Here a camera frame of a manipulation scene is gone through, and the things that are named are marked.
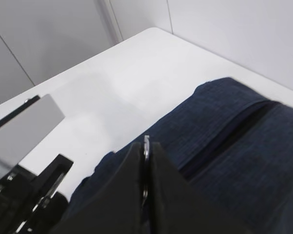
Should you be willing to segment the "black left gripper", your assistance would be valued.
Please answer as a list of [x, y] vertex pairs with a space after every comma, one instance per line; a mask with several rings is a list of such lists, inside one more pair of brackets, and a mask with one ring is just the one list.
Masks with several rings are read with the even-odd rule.
[[57, 188], [72, 165], [59, 154], [39, 175], [17, 165], [0, 179], [0, 234], [47, 234], [68, 207]]

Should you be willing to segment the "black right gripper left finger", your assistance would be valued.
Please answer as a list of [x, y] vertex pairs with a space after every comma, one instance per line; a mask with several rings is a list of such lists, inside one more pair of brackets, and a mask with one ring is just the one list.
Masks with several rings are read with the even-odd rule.
[[133, 143], [108, 183], [80, 211], [55, 226], [53, 234], [139, 234], [143, 146]]

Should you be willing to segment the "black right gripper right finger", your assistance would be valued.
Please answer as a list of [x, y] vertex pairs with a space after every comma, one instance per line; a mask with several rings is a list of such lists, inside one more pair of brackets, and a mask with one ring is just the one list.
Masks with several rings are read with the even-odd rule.
[[198, 194], [166, 157], [160, 143], [148, 160], [149, 222], [152, 234], [249, 234], [231, 215]]

